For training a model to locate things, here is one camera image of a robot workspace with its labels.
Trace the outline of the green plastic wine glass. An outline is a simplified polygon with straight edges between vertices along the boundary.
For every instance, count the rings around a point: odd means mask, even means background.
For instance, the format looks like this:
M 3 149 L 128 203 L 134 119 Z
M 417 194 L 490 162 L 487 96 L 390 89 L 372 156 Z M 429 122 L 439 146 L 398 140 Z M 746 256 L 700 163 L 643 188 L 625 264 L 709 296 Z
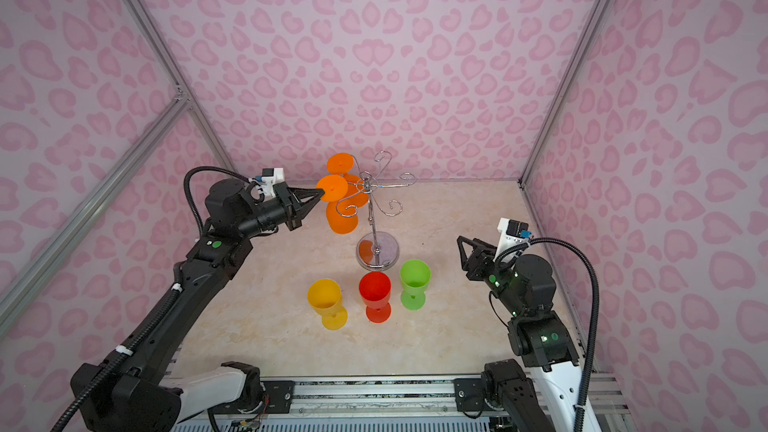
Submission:
M 410 259 L 403 263 L 399 277 L 402 305 L 410 311 L 421 309 L 426 302 L 426 290 L 432 278 L 430 267 L 422 260 Z

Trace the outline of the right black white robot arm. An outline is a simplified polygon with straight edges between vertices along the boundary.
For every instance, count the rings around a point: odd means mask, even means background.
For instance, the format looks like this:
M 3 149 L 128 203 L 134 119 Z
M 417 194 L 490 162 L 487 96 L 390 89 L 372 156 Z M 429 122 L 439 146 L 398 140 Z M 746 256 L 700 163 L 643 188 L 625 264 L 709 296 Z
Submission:
M 599 287 L 586 254 L 564 240 L 525 238 L 499 251 L 479 239 L 457 239 L 467 278 L 486 284 L 490 299 L 498 300 L 510 314 L 506 330 L 514 356 L 485 365 L 480 376 L 483 400 L 503 409 L 520 431 L 597 431 L 600 423 L 589 388 L 599 303 L 592 303 L 586 351 L 579 354 L 554 310 L 557 286 L 552 266 L 528 251 L 539 244 L 572 252 L 584 264 L 592 287 Z

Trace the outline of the yellow plastic wine glass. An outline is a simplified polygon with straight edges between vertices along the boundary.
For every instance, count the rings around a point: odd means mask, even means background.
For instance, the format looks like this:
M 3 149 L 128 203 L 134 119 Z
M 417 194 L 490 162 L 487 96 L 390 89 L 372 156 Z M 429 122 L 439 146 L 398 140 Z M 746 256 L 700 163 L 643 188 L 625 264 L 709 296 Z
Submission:
M 331 279 L 314 282 L 308 289 L 307 300 L 313 310 L 321 317 L 322 325 L 328 330 L 343 328 L 348 320 L 348 313 L 343 305 L 342 290 Z

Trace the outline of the orange plastic wine glass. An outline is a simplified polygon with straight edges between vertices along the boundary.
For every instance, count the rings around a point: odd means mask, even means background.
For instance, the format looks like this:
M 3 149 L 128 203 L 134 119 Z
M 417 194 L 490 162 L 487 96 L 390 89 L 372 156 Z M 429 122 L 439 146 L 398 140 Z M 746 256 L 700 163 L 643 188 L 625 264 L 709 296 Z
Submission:
M 329 175 L 341 175 L 350 184 L 351 197 L 346 199 L 346 210 L 351 212 L 365 206 L 368 203 L 368 194 L 364 191 L 364 182 L 361 177 L 353 173 L 357 166 L 356 159 L 349 153 L 337 153 L 331 156 L 326 164 Z
M 350 184 L 341 175 L 328 175 L 320 179 L 317 187 L 322 189 L 322 201 L 326 203 L 326 219 L 332 232 L 346 235 L 353 232 L 359 223 L 357 213 L 346 210 L 346 199 L 351 197 Z

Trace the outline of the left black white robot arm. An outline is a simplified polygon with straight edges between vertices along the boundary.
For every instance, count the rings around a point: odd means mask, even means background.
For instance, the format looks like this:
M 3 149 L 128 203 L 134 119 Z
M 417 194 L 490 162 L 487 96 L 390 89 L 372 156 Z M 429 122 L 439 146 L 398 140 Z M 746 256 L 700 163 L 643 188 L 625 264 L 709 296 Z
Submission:
M 252 239 L 294 230 L 321 201 L 321 189 L 273 185 L 254 195 L 256 182 L 229 178 L 205 200 L 203 233 L 175 264 L 173 283 L 140 325 L 98 365 L 82 364 L 70 387 L 73 402 L 55 422 L 61 431 L 76 414 L 91 431 L 169 431 L 181 417 L 182 391 L 161 381 L 178 346 L 212 299 L 253 249 Z

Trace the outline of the red plastic wine glass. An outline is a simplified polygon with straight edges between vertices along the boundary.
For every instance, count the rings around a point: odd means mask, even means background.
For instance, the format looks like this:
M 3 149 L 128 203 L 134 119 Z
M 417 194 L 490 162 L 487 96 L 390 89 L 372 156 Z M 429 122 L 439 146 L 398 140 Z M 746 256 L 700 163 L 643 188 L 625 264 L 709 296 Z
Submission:
M 369 272 L 359 282 L 358 291 L 366 306 L 366 317 L 373 323 L 384 323 L 391 316 L 392 284 L 383 272 Z

